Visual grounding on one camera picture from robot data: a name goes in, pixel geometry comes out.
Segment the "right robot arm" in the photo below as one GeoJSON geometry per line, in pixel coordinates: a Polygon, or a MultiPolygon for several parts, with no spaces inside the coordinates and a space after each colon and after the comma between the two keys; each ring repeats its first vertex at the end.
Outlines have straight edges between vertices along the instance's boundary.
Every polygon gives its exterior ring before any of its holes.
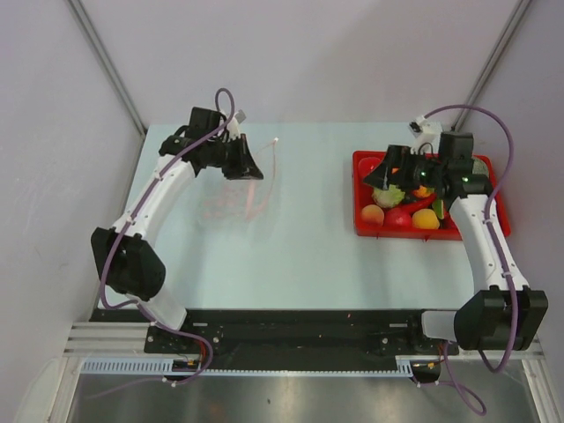
{"type": "Polygon", "coordinates": [[[470,133],[443,132],[436,154],[389,145],[381,164],[364,178],[372,188],[433,189],[460,233],[471,266],[474,294],[457,311],[430,310],[406,332],[416,353],[438,339],[464,350],[523,351],[530,347],[548,309],[541,290],[530,288],[502,233],[496,185],[474,172],[470,133]]]}

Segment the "orange-red toy peach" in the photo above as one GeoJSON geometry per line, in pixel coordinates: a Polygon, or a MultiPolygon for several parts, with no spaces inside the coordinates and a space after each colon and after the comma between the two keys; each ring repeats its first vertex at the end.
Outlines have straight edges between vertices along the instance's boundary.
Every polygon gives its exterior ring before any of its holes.
{"type": "Polygon", "coordinates": [[[369,204],[360,211],[361,221],[372,226],[382,226],[385,219],[384,210],[377,204],[369,204]]]}

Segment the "clear pink-dotted zip bag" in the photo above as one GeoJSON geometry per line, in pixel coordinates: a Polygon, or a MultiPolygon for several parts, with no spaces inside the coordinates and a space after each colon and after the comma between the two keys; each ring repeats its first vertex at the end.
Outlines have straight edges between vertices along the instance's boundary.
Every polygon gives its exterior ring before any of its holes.
{"type": "Polygon", "coordinates": [[[254,151],[256,164],[263,171],[262,180],[229,181],[222,174],[203,175],[198,206],[202,226],[248,224],[266,211],[277,180],[278,143],[275,137],[254,151]]]}

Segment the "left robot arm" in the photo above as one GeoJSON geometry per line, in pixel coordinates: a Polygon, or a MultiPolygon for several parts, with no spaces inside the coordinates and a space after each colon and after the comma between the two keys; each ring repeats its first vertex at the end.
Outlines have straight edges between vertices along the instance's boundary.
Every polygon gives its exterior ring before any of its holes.
{"type": "Polygon", "coordinates": [[[166,326],[164,341],[182,353],[195,341],[184,324],[187,311],[167,289],[166,267],[154,244],[177,197],[208,167],[229,181],[261,181],[263,172],[252,157],[241,124],[242,111],[193,108],[189,122],[160,146],[152,177],[123,215],[91,236],[102,288],[110,287],[143,309],[151,321],[166,326]]]}

